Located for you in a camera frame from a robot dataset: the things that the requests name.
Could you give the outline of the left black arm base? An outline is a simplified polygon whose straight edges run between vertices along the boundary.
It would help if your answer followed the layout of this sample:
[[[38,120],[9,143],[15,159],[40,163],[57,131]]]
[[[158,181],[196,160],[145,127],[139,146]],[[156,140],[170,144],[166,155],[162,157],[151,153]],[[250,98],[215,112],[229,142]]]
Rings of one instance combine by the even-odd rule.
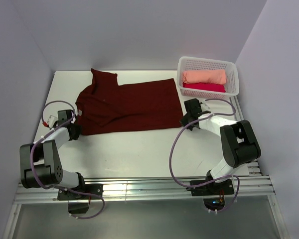
[[[102,200],[103,184],[86,184],[83,189],[73,189],[83,194],[59,190],[57,200],[67,202],[67,209],[70,215],[78,218],[88,217],[87,213],[91,208],[92,200]]]

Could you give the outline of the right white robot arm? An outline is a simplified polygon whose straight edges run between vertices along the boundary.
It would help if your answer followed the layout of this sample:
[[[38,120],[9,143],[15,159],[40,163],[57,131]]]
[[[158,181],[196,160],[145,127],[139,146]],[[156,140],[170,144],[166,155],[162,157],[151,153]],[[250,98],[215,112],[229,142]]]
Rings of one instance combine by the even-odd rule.
[[[214,113],[210,109],[204,110],[203,105],[212,99],[201,102],[191,99],[184,102],[186,114],[180,120],[186,129],[202,129],[220,137],[223,158],[206,174],[206,190],[217,194],[223,188],[223,181],[234,176],[234,173],[245,164],[258,159],[261,149],[254,134],[251,123],[247,120],[229,120],[225,116],[234,116],[235,107],[227,100],[223,102],[230,105],[231,113]]]

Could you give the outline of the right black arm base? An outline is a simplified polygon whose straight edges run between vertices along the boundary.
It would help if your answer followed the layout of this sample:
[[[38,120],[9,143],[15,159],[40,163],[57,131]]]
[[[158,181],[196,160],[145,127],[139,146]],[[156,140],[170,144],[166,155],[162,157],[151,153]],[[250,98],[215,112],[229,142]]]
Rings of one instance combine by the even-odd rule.
[[[225,196],[235,195],[231,179],[223,182],[213,182],[201,187],[186,188],[193,197],[202,197],[203,205],[209,213],[218,213],[226,207]]]

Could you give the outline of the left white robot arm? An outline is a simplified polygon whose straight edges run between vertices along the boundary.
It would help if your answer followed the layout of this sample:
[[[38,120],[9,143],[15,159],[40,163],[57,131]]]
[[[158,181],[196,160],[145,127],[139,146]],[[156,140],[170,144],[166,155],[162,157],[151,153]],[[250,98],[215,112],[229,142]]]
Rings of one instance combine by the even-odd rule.
[[[57,122],[42,141],[24,144],[19,149],[20,178],[24,188],[40,188],[37,178],[45,187],[58,186],[69,189],[69,193],[76,199],[85,197],[87,186],[83,176],[78,172],[68,172],[62,168],[58,150],[69,141],[77,140],[81,133],[81,126],[74,122],[57,129],[68,120],[75,120],[73,110],[58,111]]]

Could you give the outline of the dark red t-shirt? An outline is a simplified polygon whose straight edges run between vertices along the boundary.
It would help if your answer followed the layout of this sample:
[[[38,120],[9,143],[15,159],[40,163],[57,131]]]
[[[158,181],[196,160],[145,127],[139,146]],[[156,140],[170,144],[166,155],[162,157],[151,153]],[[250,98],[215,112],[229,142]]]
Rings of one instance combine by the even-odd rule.
[[[76,100],[82,135],[178,128],[183,112],[173,78],[118,85],[115,73],[91,69]]]

